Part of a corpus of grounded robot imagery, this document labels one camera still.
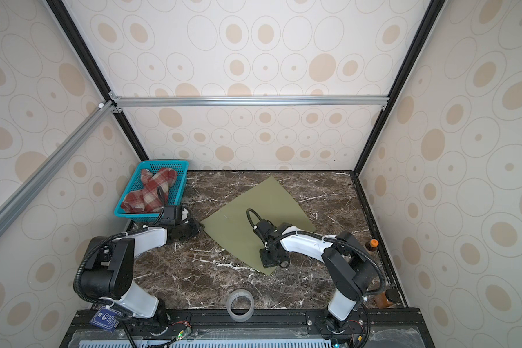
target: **wall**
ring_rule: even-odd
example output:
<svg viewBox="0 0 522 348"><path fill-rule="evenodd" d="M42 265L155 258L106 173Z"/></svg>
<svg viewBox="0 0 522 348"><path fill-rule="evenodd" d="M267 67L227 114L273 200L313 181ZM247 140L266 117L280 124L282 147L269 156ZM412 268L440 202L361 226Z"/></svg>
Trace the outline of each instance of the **wall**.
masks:
<svg viewBox="0 0 522 348"><path fill-rule="evenodd" d="M69 0L120 96L387 94L428 1Z"/></svg>
<svg viewBox="0 0 522 348"><path fill-rule="evenodd" d="M0 237L0 348L58 347L89 240L123 231L113 214L137 157L108 116Z"/></svg>
<svg viewBox="0 0 522 348"><path fill-rule="evenodd" d="M99 100L48 11L0 0L0 205Z"/></svg>
<svg viewBox="0 0 522 348"><path fill-rule="evenodd" d="M437 347L522 347L522 1L453 0L361 175Z"/></svg>
<svg viewBox="0 0 522 348"><path fill-rule="evenodd" d="M381 107L125 108L150 158L190 169L351 169Z"/></svg>

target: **olive green fabric sheet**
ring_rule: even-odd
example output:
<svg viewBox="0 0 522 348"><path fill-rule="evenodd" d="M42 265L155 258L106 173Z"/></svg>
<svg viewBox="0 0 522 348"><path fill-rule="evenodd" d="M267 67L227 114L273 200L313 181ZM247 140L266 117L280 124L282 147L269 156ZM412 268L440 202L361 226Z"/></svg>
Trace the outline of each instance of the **olive green fabric sheet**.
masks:
<svg viewBox="0 0 522 348"><path fill-rule="evenodd" d="M266 275L270 275L275 267L264 268L261 263L259 249L263 248L263 243L245 215L248 208L277 227L287 222L304 231L315 231L306 213L274 177L252 187L202 221L205 232L221 247ZM251 219L253 223L257 222L253 214Z"/></svg>

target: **bottle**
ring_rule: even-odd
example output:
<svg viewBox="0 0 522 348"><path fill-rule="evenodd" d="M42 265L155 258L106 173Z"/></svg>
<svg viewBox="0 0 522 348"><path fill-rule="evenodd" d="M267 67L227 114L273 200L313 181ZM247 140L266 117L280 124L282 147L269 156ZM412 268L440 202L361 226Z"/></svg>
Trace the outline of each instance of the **bottle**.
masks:
<svg viewBox="0 0 522 348"><path fill-rule="evenodd" d="M366 249L370 252L374 252L377 250L378 245L379 245L378 240L368 240L366 243Z"/></svg>
<svg viewBox="0 0 522 348"><path fill-rule="evenodd" d="M380 309L390 307L397 302L400 302L400 294L398 293L398 290L394 288L389 288L375 296L375 303Z"/></svg>

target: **red plaid cloth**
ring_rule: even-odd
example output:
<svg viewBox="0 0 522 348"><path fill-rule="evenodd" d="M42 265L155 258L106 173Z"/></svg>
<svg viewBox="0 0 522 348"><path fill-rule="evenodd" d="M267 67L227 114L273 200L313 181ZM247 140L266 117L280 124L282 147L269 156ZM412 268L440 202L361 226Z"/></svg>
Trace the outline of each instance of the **red plaid cloth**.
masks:
<svg viewBox="0 0 522 348"><path fill-rule="evenodd" d="M162 203L156 188L160 186L164 192L164 200L168 201L168 191L176 182L178 173L172 168L162 168L153 175L146 169L141 170L141 190L130 191L122 201L121 208L129 214L158 213L162 209Z"/></svg>

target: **brown marble surface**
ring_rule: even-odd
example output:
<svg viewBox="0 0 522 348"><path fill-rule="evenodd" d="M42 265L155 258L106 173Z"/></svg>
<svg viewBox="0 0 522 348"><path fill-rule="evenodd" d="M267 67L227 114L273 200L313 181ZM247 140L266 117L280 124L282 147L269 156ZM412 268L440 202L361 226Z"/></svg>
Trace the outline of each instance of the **brown marble surface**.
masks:
<svg viewBox="0 0 522 348"><path fill-rule="evenodd" d="M370 239L348 173L188 172L182 204L202 220L271 175L302 207L317 233L348 231L362 244ZM249 290L258 309L323 308L334 293L327 269L317 260L293 253L287 269L277 268L266 276L205 233L142 254L135 261L133 276L139 286L163 299L170 309L222 309L236 289ZM377 284L376 279L371 288ZM368 307L375 307L374 302L370 300Z"/></svg>

